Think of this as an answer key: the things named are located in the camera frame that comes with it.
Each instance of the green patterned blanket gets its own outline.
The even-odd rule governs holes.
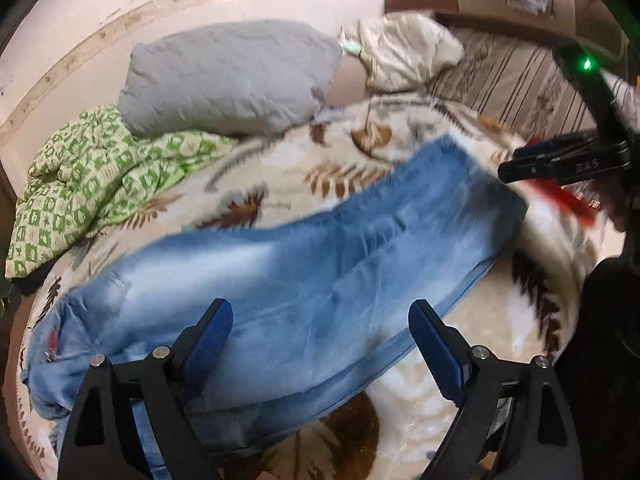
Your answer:
[[[197,130],[138,139],[113,105],[82,113],[47,141],[29,168],[5,276],[27,276],[84,234],[122,222],[235,144]]]

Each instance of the bed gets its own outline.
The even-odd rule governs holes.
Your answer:
[[[465,60],[425,91],[367,98],[327,120],[293,128],[283,139],[245,139],[54,264],[15,317],[12,332],[20,345],[12,349],[4,384],[12,434],[41,478],[56,477],[59,443],[50,438],[54,423],[33,409],[20,380],[30,332],[57,298],[105,266],[185,229],[267,228],[330,209],[445,134],[495,174],[527,139],[590,126],[548,50],[471,30],[455,34],[466,46]],[[523,65],[535,77],[519,78]],[[487,78],[495,83],[485,86]],[[627,117],[637,120],[634,90],[610,82]],[[555,99],[566,106],[549,107]],[[594,213],[585,219],[543,187],[519,183],[513,189],[529,205],[520,232],[445,322],[500,358],[554,359],[574,332],[580,288],[598,261],[606,218]],[[238,480],[254,480],[263,470],[280,480],[415,478],[455,413],[414,350],[350,402],[275,446],[226,464],[221,473]]]

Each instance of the leaf pattern blanket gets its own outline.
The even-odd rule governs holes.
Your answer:
[[[113,105],[82,113],[53,134],[29,168],[5,276],[27,276],[87,232],[122,222],[235,143],[196,130],[139,139]]]
[[[181,230],[264,228],[332,208],[444,133],[493,174],[523,144],[497,121],[420,93],[373,97],[283,139],[238,144],[124,222],[96,230],[67,251],[33,301],[20,352],[58,298],[124,255]],[[553,358],[574,332],[582,280],[596,263],[604,219],[585,227],[529,184],[513,189],[529,204],[514,246],[445,321],[471,345],[489,345],[503,359]],[[60,445],[49,441],[54,423],[31,408],[19,364],[15,377],[31,463],[41,478],[54,479]],[[221,472],[225,480],[255,480],[263,470],[279,480],[417,478],[455,414],[414,351],[338,410]]]

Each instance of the metal screw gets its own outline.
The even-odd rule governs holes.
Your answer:
[[[489,349],[486,346],[482,346],[482,345],[474,346],[471,349],[471,353],[478,359],[487,359],[489,355],[491,355],[491,352],[489,352]]]
[[[162,345],[155,347],[152,355],[156,359],[164,359],[169,355],[169,352],[171,352],[171,349],[168,346]]]
[[[536,355],[536,358],[533,359],[533,361],[540,367],[540,368],[549,368],[551,366],[551,363],[549,362],[549,359],[547,359],[546,357],[542,356],[542,355]]]
[[[89,359],[89,362],[91,363],[92,367],[97,368],[104,362],[105,359],[106,358],[104,354],[96,354],[91,359]]]

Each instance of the folded denim pants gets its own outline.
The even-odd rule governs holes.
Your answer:
[[[414,345],[412,302],[425,298],[444,316],[525,212],[522,199],[441,137],[331,211],[273,229],[183,232],[111,264],[35,327],[22,380],[40,415],[60,419],[62,444],[91,356],[142,359],[225,298],[231,334],[184,409],[212,457],[254,452],[404,357]],[[168,478],[142,410],[134,407],[148,462]]]

